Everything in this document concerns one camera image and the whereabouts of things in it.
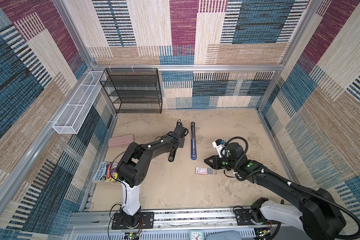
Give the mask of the blue stapler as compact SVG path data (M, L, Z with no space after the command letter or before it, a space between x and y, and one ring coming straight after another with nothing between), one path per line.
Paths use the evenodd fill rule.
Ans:
M197 159L196 124L191 122L191 159Z

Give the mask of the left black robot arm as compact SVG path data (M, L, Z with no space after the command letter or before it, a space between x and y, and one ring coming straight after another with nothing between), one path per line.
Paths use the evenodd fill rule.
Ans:
M168 161L173 162L177 149L184 146L188 132L188 130L180 134L169 132L157 141L141 145L131 143L128 146L117 164L116 172L123 188L120 215L129 227L135 227L141 219L140 184L147 176L151 160L169 153Z

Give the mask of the black stapler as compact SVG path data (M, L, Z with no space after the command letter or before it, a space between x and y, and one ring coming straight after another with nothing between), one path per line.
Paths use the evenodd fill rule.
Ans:
M176 152L177 152L176 148L171 148L170 154L169 154L169 157L168 157L168 161L170 163L172 163L175 160Z

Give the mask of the red white staples box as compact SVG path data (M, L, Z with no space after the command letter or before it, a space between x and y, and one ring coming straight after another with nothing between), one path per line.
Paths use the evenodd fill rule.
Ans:
M195 173L197 175L216 175L217 171L212 168L202 168L202 167L196 167Z

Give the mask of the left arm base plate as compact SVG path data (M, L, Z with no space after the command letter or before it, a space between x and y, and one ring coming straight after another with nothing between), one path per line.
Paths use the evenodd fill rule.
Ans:
M137 212L135 215L130 216L126 213L115 213L112 216L112 230L138 230L139 228L152 229L154 226L155 213L154 212Z

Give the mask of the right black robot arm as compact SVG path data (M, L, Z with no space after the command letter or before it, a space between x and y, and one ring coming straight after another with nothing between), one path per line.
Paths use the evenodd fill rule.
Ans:
M243 148L236 140L238 137L227 142L222 139L214 141L213 147L218 153L204 162L215 170L233 171L233 177L238 181L262 186L292 204L290 208L260 198L251 206L253 222L262 223L267 219L288 224L304 231L312 240L360 238L360 219L337 204L328 191L301 186L248 159L248 147Z

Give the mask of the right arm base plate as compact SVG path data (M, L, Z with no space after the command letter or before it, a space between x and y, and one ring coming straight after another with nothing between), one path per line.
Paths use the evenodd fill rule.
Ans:
M233 207L233 213L238 226L254 226L254 225L277 225L278 222L272 222L264 218L260 212L252 211L251 208L241 206Z

